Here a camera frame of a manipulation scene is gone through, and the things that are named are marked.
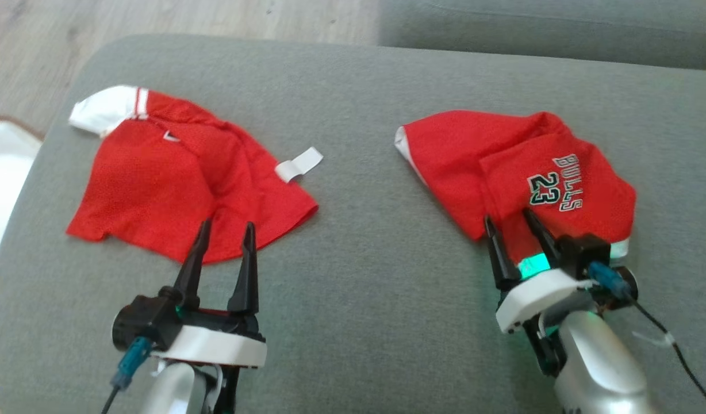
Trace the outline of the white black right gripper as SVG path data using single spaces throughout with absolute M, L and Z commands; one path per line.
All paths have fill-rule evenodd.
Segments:
M 500 292 L 495 317 L 500 332 L 506 335 L 524 328 L 526 322 L 540 317 L 578 291 L 596 285 L 595 281 L 579 279 L 561 269 L 561 252 L 555 236 L 534 210 L 526 208 L 522 214 L 542 252 L 517 265 L 508 255 L 502 232 L 492 218 L 484 218 L 493 280 Z

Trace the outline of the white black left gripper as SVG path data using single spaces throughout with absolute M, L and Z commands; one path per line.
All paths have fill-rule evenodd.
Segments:
M 241 266 L 227 312 L 183 309 L 199 307 L 197 290 L 211 231 L 212 220 L 204 220 L 172 286 L 178 296 L 176 313 L 181 329 L 166 350 L 156 345 L 151 356 L 196 365 L 260 369 L 266 364 L 268 346 L 256 318 L 259 312 L 258 246 L 253 222 L 246 224 Z

